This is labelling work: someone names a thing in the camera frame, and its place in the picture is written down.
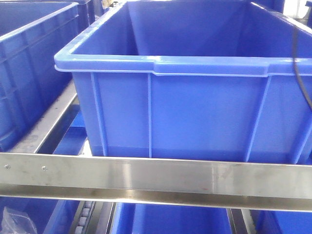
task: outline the plastic bag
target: plastic bag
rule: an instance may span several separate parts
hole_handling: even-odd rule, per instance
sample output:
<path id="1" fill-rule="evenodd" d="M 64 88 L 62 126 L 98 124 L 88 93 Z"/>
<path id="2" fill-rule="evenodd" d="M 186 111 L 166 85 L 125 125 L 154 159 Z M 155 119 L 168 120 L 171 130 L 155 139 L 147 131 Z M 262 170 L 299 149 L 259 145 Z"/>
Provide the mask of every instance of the plastic bag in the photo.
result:
<path id="1" fill-rule="evenodd" d="M 28 214 L 5 207 L 0 234 L 37 234 L 37 229 Z"/>

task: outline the crate rim edge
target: crate rim edge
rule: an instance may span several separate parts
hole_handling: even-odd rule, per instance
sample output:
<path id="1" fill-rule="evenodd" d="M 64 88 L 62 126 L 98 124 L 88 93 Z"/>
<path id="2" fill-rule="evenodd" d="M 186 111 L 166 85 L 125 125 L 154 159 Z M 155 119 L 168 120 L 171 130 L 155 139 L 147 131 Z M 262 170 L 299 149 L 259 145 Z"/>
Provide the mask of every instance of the crate rim edge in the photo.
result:
<path id="1" fill-rule="evenodd" d="M 89 1 L 91 0 L 72 0 L 71 2 L 76 2 L 78 3 L 79 5 L 84 5 L 86 3 L 88 3 Z M 55 0 L 55 1 L 52 1 L 52 0 L 0 0 L 0 2 L 14 2 L 14 3 L 17 3 L 17 2 L 67 2 L 69 3 L 70 1 L 64 1 L 64 0 Z"/>
<path id="2" fill-rule="evenodd" d="M 135 1 L 164 1 L 164 0 L 128 0 Z M 71 42 L 58 51 L 55 56 L 55 69 L 61 72 L 123 72 L 123 73 L 152 73 L 157 76 L 231 76 L 231 77 L 269 77 L 274 75 L 289 76 L 293 75 L 293 59 L 278 58 L 278 57 L 196 57 L 196 56 L 140 56 L 140 55 L 90 55 L 90 54 L 74 54 L 74 52 L 92 36 L 98 28 L 100 28 L 107 20 L 116 14 L 127 2 L 122 2 L 112 10 L 104 14 L 100 19 L 90 25 L 87 29 L 76 36 Z M 276 18 L 284 21 L 287 24 L 298 27 L 300 31 L 312 36 L 312 29 L 291 19 L 279 12 L 265 8 L 257 3 L 250 2 L 273 15 Z M 312 71 L 305 69 L 307 65 L 312 65 L 312 58 L 297 58 L 296 59 L 301 76 L 311 76 Z M 219 71 L 204 71 L 199 73 L 188 72 L 183 69 L 179 72 L 180 67 L 199 68 L 206 65 L 222 67 L 237 67 L 256 68 L 252 74 L 246 69 L 237 69 L 235 71 L 229 69 L 220 74 Z M 274 69 L 275 65 L 290 67 L 288 72 L 280 72 L 279 69 Z"/>
<path id="3" fill-rule="evenodd" d="M 306 6 L 312 6 L 312 0 L 307 0 Z"/>
<path id="4" fill-rule="evenodd" d="M 26 2 L 26 1 L 25 1 L 25 2 L 0 1 L 0 4 L 1 4 L 1 3 L 8 3 L 8 4 L 26 3 L 26 4 L 32 4 L 32 3 L 38 3 L 38 2 L 35 2 L 35 1 L 34 1 L 34 2 Z M 28 23 L 28 24 L 26 24 L 26 25 L 24 25 L 24 26 L 22 26 L 22 27 L 19 27 L 19 28 L 15 29 L 15 30 L 13 30 L 13 31 L 11 31 L 11 32 L 9 32 L 9 33 L 6 33 L 6 34 L 0 36 L 0 43 L 3 42 L 3 41 L 5 41 L 6 39 L 9 39 L 9 38 L 11 38 L 11 37 L 14 37 L 14 36 L 16 36 L 16 35 L 18 35 L 18 34 L 20 34 L 20 33 L 23 33 L 24 31 L 26 31 L 26 30 L 29 29 L 30 27 L 34 27 L 34 26 L 36 26 L 36 25 L 38 25 L 38 24 L 40 24 L 40 23 L 42 23 L 42 22 L 44 22 L 44 21 L 46 21 L 46 20 L 48 20 L 48 19 L 50 19 L 50 18 L 53 18 L 53 17 L 59 15 L 59 14 L 62 13 L 62 12 L 65 12 L 65 11 L 67 11 L 67 10 L 73 8 L 74 6 L 77 6 L 77 5 L 78 5 L 77 2 L 63 2 L 63 1 L 62 1 L 62 2 L 61 2 L 61 1 L 60 1 L 60 2 L 45 1 L 45 2 L 40 2 L 40 3 L 43 3 L 43 4 L 45 4 L 45 3 L 55 3 L 55 4 L 59 4 L 59 3 L 60 3 L 60 4 L 64 4 L 64 3 L 67 3 L 68 5 L 65 6 L 65 7 L 63 7 L 63 8 L 61 8 L 61 9 L 59 9 L 59 10 L 57 10 L 57 11 L 52 12 L 51 14 L 48 14 L 48 15 L 46 15 L 46 16 L 44 16 L 44 17 L 41 17 L 41 18 L 39 18 L 39 19 L 37 19 L 37 20 L 35 20 L 35 21 L 32 21 L 32 22 L 30 22 L 30 23 Z"/>

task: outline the plastic storage bin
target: plastic storage bin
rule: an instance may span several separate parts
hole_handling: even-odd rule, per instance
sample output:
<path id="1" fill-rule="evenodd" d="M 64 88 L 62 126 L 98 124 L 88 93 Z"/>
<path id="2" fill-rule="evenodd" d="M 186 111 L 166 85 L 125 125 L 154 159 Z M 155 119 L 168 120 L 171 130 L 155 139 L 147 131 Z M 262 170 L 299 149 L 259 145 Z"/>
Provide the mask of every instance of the plastic storage bin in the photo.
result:
<path id="1" fill-rule="evenodd" d="M 284 11 L 285 0 L 254 0 L 254 2 L 280 13 Z"/>
<path id="2" fill-rule="evenodd" d="M 261 211 L 258 234 L 311 234 L 312 213 Z"/>
<path id="3" fill-rule="evenodd" d="M 38 234 L 68 233 L 79 201 L 43 200 L 0 197 L 0 221 L 5 206 L 26 212 L 34 222 Z"/>
<path id="4" fill-rule="evenodd" d="M 94 155 L 304 163 L 312 112 L 293 73 L 293 23 L 242 0 L 129 1 L 56 67 L 73 72 Z M 312 94 L 304 25 L 297 47 Z"/>
<path id="5" fill-rule="evenodd" d="M 72 78 L 54 54 L 78 34 L 77 3 L 0 2 L 0 151 L 12 147 Z"/>
<path id="6" fill-rule="evenodd" d="M 48 0 L 0 0 L 14 2 L 45 2 Z M 77 2 L 78 3 L 78 29 L 79 32 L 85 30 L 90 24 L 95 21 L 95 1 L 96 0 L 51 0 L 53 2 Z"/>
<path id="7" fill-rule="evenodd" d="M 116 206 L 112 234 L 231 234 L 220 208 L 123 204 Z"/>

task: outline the black cable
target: black cable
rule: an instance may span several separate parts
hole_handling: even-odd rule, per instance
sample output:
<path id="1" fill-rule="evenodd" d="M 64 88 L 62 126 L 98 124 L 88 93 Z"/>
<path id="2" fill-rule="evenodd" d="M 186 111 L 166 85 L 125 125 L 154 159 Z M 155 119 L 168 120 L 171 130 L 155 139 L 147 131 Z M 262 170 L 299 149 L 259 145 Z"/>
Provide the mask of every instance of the black cable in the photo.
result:
<path id="1" fill-rule="evenodd" d="M 309 105 L 311 111 L 312 111 L 312 101 L 310 99 L 310 96 L 308 94 L 308 91 L 303 83 L 303 80 L 299 74 L 299 69 L 297 66 L 297 48 L 298 48 L 298 32 L 299 29 L 296 25 L 293 26 L 293 35 L 292 35 L 292 65 L 293 65 L 293 71 L 296 75 L 297 83 L 299 85 L 299 88 L 301 90 L 301 93 L 303 97 L 305 98 L 307 104 Z"/>

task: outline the metal shelf frame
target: metal shelf frame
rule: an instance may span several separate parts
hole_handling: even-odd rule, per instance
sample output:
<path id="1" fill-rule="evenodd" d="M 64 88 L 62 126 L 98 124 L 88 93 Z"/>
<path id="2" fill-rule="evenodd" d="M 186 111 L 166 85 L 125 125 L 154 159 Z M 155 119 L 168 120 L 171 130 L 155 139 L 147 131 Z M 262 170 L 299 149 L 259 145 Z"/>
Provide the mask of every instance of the metal shelf frame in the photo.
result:
<path id="1" fill-rule="evenodd" d="M 309 165 L 49 155 L 78 111 L 71 82 L 12 152 L 0 153 L 0 196 L 97 201 L 102 212 L 90 223 L 107 220 L 103 233 L 115 202 L 228 208 L 234 234 L 255 233 L 248 209 L 312 211 Z"/>

